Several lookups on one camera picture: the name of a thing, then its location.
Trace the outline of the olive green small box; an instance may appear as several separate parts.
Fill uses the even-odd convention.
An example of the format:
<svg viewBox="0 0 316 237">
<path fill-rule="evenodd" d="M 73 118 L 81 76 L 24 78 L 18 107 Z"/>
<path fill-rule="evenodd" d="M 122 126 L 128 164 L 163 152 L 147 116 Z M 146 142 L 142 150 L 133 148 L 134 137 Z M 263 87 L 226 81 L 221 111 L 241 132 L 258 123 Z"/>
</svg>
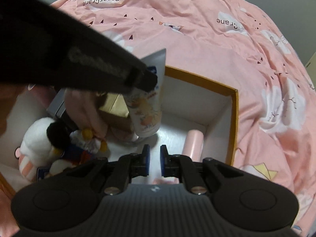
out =
<svg viewBox="0 0 316 237">
<path fill-rule="evenodd" d="M 107 93 L 100 96 L 99 114 L 110 127 L 128 133 L 133 132 L 131 117 L 123 95 Z"/>
</svg>

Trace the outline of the pink cylinder bottle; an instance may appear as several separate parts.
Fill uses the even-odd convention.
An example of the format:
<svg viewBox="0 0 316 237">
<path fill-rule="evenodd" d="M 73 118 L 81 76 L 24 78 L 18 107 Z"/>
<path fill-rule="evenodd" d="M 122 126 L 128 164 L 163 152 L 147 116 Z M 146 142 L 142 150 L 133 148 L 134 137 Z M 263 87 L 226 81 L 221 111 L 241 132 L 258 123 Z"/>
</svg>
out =
<svg viewBox="0 0 316 237">
<path fill-rule="evenodd" d="M 199 162 L 204 144 L 204 134 L 199 130 L 190 130 L 185 138 L 182 155 Z"/>
</svg>

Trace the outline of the orange cardboard box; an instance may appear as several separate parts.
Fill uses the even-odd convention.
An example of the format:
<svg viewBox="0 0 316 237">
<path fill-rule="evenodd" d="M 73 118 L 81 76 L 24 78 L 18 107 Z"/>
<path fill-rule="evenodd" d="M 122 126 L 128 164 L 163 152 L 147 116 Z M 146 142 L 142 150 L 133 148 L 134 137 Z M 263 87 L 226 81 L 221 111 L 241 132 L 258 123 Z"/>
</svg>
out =
<svg viewBox="0 0 316 237">
<path fill-rule="evenodd" d="M 121 141 L 108 132 L 108 148 L 100 157 L 116 161 L 122 155 L 139 153 L 145 144 L 150 146 L 150 173 L 137 177 L 133 183 L 152 184 L 161 177 L 160 147 L 166 145 L 170 154 L 180 154 L 190 130 L 204 135 L 202 150 L 195 152 L 194 161 L 212 157 L 226 164 L 233 163 L 237 117 L 237 91 L 212 80 L 166 68 L 163 83 L 162 121 L 152 136 L 135 143 Z M 16 101 L 9 117 L 7 130 L 1 137 L 1 174 L 14 191 L 28 184 L 18 169 L 15 150 L 36 120 L 45 117 L 44 107 L 28 90 Z"/>
</svg>

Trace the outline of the colourful duck keychain toy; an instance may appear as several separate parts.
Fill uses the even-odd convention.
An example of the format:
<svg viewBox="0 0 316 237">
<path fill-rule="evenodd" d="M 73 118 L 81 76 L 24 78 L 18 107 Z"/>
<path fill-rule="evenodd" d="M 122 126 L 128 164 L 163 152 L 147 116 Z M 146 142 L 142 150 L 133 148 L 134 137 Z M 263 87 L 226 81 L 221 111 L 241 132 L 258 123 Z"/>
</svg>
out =
<svg viewBox="0 0 316 237">
<path fill-rule="evenodd" d="M 97 155 L 107 155 L 109 151 L 106 140 L 99 139 L 90 128 L 71 132 L 56 121 L 48 127 L 47 136 L 60 153 L 52 166 L 78 166 L 96 158 Z"/>
</svg>

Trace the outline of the pink cloud print duvet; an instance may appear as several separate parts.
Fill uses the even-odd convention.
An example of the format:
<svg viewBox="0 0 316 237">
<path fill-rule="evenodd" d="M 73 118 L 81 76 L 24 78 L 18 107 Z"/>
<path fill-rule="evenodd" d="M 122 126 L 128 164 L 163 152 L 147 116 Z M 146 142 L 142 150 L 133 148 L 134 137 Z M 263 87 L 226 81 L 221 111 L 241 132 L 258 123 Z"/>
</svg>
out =
<svg viewBox="0 0 316 237">
<path fill-rule="evenodd" d="M 53 6 L 143 57 L 238 91 L 233 164 L 295 193 L 293 230 L 315 221 L 315 90 L 281 31 L 245 0 L 58 0 Z"/>
</svg>

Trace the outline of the white plush toy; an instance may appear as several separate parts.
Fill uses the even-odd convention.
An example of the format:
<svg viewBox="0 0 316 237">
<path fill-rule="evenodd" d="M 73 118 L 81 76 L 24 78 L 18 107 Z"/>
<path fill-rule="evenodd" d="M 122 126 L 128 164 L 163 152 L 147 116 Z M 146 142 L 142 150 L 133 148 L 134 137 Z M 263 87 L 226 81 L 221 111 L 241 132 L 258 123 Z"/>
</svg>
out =
<svg viewBox="0 0 316 237">
<path fill-rule="evenodd" d="M 21 175 L 30 182 L 36 181 L 37 172 L 42 167 L 48 168 L 49 176 L 75 167 L 74 163 L 61 159 L 62 152 L 51 144 L 47 136 L 47 129 L 54 122 L 49 117 L 35 121 L 14 152 Z"/>
</svg>

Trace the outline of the grey dark pouch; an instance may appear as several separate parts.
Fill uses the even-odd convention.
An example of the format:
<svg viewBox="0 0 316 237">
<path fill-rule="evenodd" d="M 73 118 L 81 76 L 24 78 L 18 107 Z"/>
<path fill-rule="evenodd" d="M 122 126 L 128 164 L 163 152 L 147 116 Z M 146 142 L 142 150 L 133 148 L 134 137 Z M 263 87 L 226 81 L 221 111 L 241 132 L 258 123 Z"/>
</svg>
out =
<svg viewBox="0 0 316 237">
<path fill-rule="evenodd" d="M 66 108 L 65 108 L 65 89 L 61 89 L 57 95 L 53 98 L 51 103 L 47 108 L 47 114 L 57 120 L 62 119 L 66 115 Z"/>
</svg>

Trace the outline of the white blue cream tube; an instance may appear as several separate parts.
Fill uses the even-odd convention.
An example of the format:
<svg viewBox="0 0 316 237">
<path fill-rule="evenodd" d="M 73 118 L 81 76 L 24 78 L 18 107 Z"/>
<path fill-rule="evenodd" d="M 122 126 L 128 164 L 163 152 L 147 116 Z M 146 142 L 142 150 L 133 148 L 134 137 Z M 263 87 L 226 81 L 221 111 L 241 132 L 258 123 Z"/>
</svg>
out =
<svg viewBox="0 0 316 237">
<path fill-rule="evenodd" d="M 135 88 L 129 95 L 124 95 L 123 98 L 136 135 L 146 138 L 154 135 L 161 124 L 166 49 L 148 55 L 142 58 L 141 61 L 146 64 L 151 73 L 157 76 L 157 84 L 149 92 Z"/>
</svg>

